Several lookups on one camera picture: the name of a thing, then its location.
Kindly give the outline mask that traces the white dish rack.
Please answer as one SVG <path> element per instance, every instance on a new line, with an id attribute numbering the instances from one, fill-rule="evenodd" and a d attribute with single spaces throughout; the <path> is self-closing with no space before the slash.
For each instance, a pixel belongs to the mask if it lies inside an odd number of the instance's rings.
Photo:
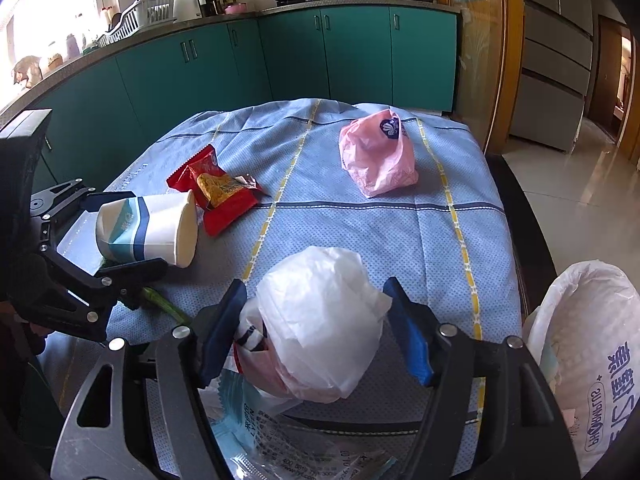
<path id="1" fill-rule="evenodd" d="M 120 14 L 119 22 L 98 39 L 100 48 L 175 21 L 175 0 L 136 0 Z"/>

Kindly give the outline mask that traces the clear printed plastic bag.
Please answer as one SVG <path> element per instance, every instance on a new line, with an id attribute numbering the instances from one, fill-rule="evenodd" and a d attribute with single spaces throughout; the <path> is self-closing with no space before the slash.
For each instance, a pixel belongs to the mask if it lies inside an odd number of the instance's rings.
<path id="1" fill-rule="evenodd" d="M 288 402 L 230 370 L 198 393 L 235 479 L 379 479 L 396 463 L 385 451 L 330 439 L 283 416 Z"/>

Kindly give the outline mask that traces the white plastic trash bag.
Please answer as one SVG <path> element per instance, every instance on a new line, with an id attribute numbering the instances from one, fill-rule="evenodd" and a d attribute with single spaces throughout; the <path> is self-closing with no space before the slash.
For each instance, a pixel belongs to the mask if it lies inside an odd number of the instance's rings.
<path id="1" fill-rule="evenodd" d="M 617 266 L 574 263 L 526 318 L 523 338 L 588 474 L 639 403 L 639 294 Z"/>

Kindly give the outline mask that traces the white blue paper cup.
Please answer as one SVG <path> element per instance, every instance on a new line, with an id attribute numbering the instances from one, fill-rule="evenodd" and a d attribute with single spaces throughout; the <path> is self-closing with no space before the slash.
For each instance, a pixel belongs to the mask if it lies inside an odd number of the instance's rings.
<path id="1" fill-rule="evenodd" d="M 117 263 L 163 259 L 190 266 L 198 244 L 198 213 L 192 191 L 134 196 L 100 207 L 96 246 Z"/>

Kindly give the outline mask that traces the pink small container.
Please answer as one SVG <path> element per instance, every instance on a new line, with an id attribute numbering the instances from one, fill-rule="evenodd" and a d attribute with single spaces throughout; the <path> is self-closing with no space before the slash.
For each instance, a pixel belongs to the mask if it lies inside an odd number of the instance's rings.
<path id="1" fill-rule="evenodd" d="M 224 8 L 224 13 L 228 15 L 241 14 L 247 11 L 245 2 L 230 3 Z"/>

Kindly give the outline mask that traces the red snack wrapper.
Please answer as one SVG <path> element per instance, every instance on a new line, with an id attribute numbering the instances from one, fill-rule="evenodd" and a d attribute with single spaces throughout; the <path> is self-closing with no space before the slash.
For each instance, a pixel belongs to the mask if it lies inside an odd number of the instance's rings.
<path id="1" fill-rule="evenodd" d="M 203 211 L 204 229 L 215 237 L 267 195 L 250 174 L 232 177 L 219 167 L 213 145 L 207 144 L 166 180 L 179 192 L 191 191 L 196 206 Z"/>

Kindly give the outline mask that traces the pink plastic bag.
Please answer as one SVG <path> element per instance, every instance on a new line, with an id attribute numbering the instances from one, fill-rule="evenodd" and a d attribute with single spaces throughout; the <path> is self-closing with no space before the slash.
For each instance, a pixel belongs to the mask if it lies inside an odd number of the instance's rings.
<path id="1" fill-rule="evenodd" d="M 364 197 L 418 183 L 412 142 L 399 115 L 390 108 L 341 128 L 338 150 L 342 168 Z"/>

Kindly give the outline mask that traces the teal kitchen cabinets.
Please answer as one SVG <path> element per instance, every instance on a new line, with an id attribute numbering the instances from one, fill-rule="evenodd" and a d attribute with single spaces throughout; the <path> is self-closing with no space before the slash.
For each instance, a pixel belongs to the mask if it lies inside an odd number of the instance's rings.
<path id="1" fill-rule="evenodd" d="M 450 112 L 460 14 L 420 2 L 316 2 L 175 23 L 57 68 L 1 115 L 46 108 L 36 190 L 104 188 L 203 110 L 323 98 Z"/>

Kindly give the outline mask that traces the blue checked tablecloth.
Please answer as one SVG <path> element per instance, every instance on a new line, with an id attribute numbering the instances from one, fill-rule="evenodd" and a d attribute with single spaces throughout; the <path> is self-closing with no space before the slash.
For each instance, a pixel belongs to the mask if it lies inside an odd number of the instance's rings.
<path id="1" fill-rule="evenodd" d="M 165 194 L 167 178 L 203 148 L 220 166 L 251 174 L 259 203 L 218 236 L 201 234 L 193 262 L 171 269 L 160 292 L 186 313 L 217 302 L 230 282 L 254 289 L 282 259 L 310 246 L 356 252 L 375 286 L 398 278 L 408 296 L 445 322 L 499 341 L 521 329 L 506 210 L 485 157 L 465 125 L 401 112 L 419 180 L 365 198 L 338 154 L 341 130 L 375 112 L 300 99 L 234 112 L 203 112 L 155 141 L 112 191 Z"/>

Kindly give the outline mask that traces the wooden glass door frame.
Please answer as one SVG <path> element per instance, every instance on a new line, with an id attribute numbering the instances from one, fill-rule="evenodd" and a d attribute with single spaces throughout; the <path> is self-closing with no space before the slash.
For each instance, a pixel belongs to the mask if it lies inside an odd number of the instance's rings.
<path id="1" fill-rule="evenodd" d="M 524 47 L 524 0 L 438 0 L 460 12 L 454 117 L 486 153 L 500 154 L 512 124 Z"/>

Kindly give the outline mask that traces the silver refrigerator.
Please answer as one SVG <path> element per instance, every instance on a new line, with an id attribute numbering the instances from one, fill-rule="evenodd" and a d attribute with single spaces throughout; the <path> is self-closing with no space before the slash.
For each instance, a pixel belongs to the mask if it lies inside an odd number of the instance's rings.
<path id="1" fill-rule="evenodd" d="M 591 74 L 591 0 L 523 1 L 522 69 L 510 135 L 569 152 Z"/>

